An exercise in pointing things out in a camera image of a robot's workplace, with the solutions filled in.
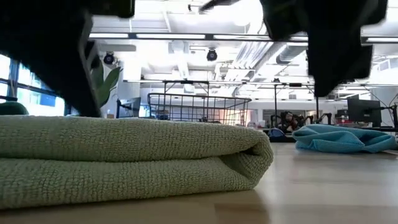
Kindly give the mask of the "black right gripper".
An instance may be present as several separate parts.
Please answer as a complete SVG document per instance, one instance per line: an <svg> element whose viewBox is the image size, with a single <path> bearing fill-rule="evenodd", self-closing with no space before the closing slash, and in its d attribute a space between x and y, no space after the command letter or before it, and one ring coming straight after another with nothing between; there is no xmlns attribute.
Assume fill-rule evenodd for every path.
<svg viewBox="0 0 398 224"><path fill-rule="evenodd" d="M388 1L260 0L260 3L271 39L308 33L308 74L315 82L315 96L324 97L340 84L370 75L373 46L363 45L360 33L354 31L381 22L386 17Z"/></svg>

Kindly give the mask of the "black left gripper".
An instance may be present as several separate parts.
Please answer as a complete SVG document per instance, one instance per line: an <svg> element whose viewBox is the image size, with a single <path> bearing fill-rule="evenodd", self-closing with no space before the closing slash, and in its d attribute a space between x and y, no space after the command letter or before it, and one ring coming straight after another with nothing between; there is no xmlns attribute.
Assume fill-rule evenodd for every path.
<svg viewBox="0 0 398 224"><path fill-rule="evenodd" d="M0 54L22 62L82 116L101 115L90 70L99 65L96 42L31 39L96 16L132 18L136 0L0 0Z"/></svg>

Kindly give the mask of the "blue microfiber towel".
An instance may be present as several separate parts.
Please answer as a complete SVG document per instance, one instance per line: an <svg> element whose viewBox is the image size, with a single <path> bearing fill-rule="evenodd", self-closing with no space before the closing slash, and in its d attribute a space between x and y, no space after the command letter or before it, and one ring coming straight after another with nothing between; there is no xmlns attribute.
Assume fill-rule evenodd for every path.
<svg viewBox="0 0 398 224"><path fill-rule="evenodd" d="M398 149L395 137L372 129L309 124L292 133L297 149L350 154Z"/></svg>

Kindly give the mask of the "metal wire basket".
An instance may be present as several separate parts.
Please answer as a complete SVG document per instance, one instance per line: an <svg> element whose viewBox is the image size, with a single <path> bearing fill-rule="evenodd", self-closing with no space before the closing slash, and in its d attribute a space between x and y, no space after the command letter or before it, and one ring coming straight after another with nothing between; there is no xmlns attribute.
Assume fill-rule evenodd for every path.
<svg viewBox="0 0 398 224"><path fill-rule="evenodd" d="M150 115L158 120L245 126L249 98L149 93Z"/></svg>

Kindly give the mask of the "green snake plant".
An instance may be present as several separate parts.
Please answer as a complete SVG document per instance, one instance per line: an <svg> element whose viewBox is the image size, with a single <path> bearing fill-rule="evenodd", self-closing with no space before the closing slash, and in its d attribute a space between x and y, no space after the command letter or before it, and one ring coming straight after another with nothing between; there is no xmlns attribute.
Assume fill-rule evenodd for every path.
<svg viewBox="0 0 398 224"><path fill-rule="evenodd" d="M91 72L93 81L93 89L95 91L98 106L101 108L109 100L110 93L116 88L119 80L119 75L122 72L121 67L112 69L107 76L104 76L103 63L100 62L97 68Z"/></svg>

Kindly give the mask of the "large office window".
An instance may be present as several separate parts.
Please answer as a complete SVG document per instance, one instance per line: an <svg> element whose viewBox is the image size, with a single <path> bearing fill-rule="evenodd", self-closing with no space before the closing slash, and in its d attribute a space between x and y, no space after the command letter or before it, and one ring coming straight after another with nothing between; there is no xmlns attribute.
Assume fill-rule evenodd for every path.
<svg viewBox="0 0 398 224"><path fill-rule="evenodd" d="M16 98L30 115L63 116L65 102L20 62L0 54L0 103Z"/></svg>

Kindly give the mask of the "black computer monitor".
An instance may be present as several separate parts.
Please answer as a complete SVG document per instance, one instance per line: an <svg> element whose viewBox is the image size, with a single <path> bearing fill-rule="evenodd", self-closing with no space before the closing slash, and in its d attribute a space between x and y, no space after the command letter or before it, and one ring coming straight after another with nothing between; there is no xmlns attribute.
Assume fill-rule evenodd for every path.
<svg viewBox="0 0 398 224"><path fill-rule="evenodd" d="M141 98L117 99L116 118L138 118Z"/></svg>
<svg viewBox="0 0 398 224"><path fill-rule="evenodd" d="M381 105L376 100L348 99L348 118L352 122L371 123L381 126Z"/></svg>

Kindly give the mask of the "person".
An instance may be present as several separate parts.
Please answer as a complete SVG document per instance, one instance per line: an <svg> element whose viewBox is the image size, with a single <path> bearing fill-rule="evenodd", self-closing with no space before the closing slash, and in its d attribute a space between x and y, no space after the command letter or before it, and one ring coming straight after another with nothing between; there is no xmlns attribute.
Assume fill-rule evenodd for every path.
<svg viewBox="0 0 398 224"><path fill-rule="evenodd" d="M290 111L285 111L281 113L280 116L281 116L281 121L279 124L279 128L284 133L291 133L299 128L298 121L295 119L294 114L291 113Z"/></svg>

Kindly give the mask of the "long ceiling light strip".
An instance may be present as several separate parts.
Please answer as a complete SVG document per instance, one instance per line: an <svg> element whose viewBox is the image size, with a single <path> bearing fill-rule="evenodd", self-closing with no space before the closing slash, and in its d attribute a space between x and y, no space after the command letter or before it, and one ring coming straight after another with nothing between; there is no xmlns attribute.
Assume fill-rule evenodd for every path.
<svg viewBox="0 0 398 224"><path fill-rule="evenodd" d="M307 36L293 35L288 39L272 40L267 35L252 34L188 34L188 33L99 33L94 32L91 39L129 39L129 40L205 40L205 41L242 41L242 42L298 42L308 41ZM373 37L363 36L364 44L398 44L398 37Z"/></svg>

